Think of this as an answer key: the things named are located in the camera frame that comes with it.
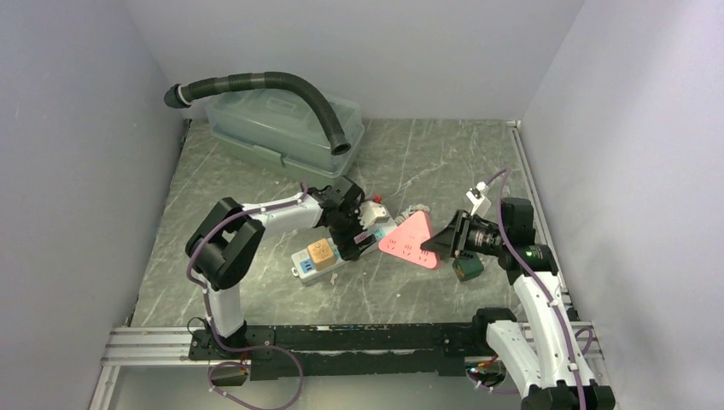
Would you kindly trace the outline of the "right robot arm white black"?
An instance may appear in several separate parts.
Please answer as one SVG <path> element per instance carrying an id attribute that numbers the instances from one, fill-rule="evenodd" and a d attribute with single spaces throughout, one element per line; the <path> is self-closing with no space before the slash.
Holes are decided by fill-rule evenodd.
<path id="1" fill-rule="evenodd" d="M 613 389 L 596 379 L 575 339 L 552 251 L 535 241 L 531 202 L 505 197 L 497 209 L 496 222 L 459 210 L 421 245 L 440 256 L 491 255 L 506 271 L 533 340 L 524 338 L 511 310 L 481 308 L 472 320 L 472 347 L 480 354 L 494 352 L 502 360 L 523 409 L 615 408 Z"/>

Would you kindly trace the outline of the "tan cube plug adapter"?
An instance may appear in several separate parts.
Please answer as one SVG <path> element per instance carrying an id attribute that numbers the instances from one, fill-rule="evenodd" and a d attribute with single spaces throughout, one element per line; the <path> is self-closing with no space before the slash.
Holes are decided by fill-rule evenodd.
<path id="1" fill-rule="evenodd" d="M 327 239 L 319 239 L 307 246 L 307 252 L 316 271 L 332 267 L 336 263 L 335 252 Z"/>

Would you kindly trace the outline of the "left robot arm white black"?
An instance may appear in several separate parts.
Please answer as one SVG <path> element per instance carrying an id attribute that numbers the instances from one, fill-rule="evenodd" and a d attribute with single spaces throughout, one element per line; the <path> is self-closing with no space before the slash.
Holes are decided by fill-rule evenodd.
<path id="1" fill-rule="evenodd" d="M 356 261 L 373 236 L 361 222 L 363 189 L 343 177 L 324 188 L 301 186 L 287 198 L 239 203 L 225 197 L 212 208 L 185 245 L 187 277 L 202 288 L 212 348 L 226 359 L 246 346 L 247 322 L 240 283 L 260 242 L 272 234 L 323 227 L 344 261 Z"/>

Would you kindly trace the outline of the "pink triangular power strip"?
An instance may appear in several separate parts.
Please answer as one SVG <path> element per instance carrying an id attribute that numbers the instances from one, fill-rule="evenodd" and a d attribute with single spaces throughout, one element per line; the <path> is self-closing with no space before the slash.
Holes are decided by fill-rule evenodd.
<path id="1" fill-rule="evenodd" d="M 431 237 L 429 216 L 423 210 L 418 210 L 387 234 L 379 242 L 378 248 L 387 255 L 434 270 L 440 264 L 439 256 L 421 248 Z"/>

